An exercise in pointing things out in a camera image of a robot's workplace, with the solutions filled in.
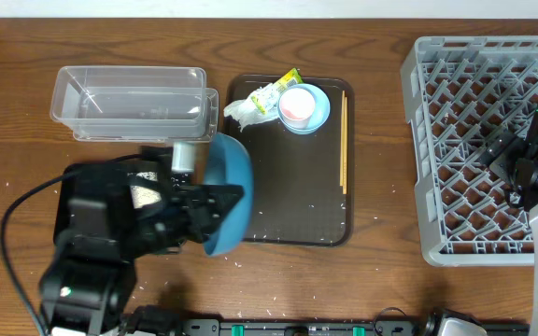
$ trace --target clear plastic container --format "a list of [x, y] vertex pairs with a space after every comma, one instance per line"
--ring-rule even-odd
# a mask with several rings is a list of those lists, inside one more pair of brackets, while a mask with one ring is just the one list
[[50, 115], [79, 141], [209, 141], [219, 96], [201, 68], [66, 66]]

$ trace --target plastic dish rack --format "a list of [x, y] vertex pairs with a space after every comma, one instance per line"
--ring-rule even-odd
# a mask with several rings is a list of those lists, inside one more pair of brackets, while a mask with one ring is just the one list
[[538, 106], [538, 36], [421, 37], [401, 75], [424, 259], [532, 265], [527, 214], [505, 203], [508, 187], [476, 159], [506, 130], [526, 135]]

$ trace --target light blue bowl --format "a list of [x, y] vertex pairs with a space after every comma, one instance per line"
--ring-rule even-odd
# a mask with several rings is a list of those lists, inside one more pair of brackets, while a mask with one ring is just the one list
[[217, 133], [209, 146], [204, 184], [237, 185], [244, 189], [244, 196], [223, 219], [217, 231], [203, 243], [209, 256], [233, 250], [244, 238], [252, 213], [252, 164], [247, 150], [231, 136]]
[[294, 88], [301, 88], [305, 89], [310, 92], [310, 94], [313, 95], [313, 98], [315, 98], [315, 111], [313, 112], [313, 115], [310, 117], [310, 120], [308, 121], [308, 124], [303, 129], [295, 128], [290, 125], [284, 120], [284, 117], [281, 113], [281, 109], [279, 108], [279, 103], [277, 103], [277, 114], [279, 115], [279, 119], [281, 122], [283, 122], [284, 126], [288, 129], [288, 131], [296, 134], [311, 134], [312, 132], [316, 131], [321, 127], [325, 121], [327, 121], [327, 118], [329, 117], [329, 113], [331, 110], [331, 106], [329, 104], [329, 98], [327, 98], [327, 94], [323, 92], [323, 90], [319, 89], [318, 87], [310, 84], [296, 84], [292, 87], [289, 87], [288, 90], [294, 89]]

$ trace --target white wall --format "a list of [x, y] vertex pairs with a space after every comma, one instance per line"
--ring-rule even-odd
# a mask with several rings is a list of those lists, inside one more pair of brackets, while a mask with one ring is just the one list
[[538, 0], [0, 0], [0, 17], [538, 19]]

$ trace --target dark brown tray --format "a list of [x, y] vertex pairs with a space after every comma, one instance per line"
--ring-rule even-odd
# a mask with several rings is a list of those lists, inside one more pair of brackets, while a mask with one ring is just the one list
[[[237, 77], [230, 86], [228, 104], [278, 79]], [[240, 141], [252, 160], [254, 205], [247, 242], [338, 246], [352, 233], [354, 91], [341, 79], [303, 80], [320, 87], [331, 103], [329, 118], [316, 132], [294, 134], [279, 120], [240, 132], [238, 122], [224, 120], [224, 133]], [[339, 186], [342, 91], [348, 101], [347, 195]]]

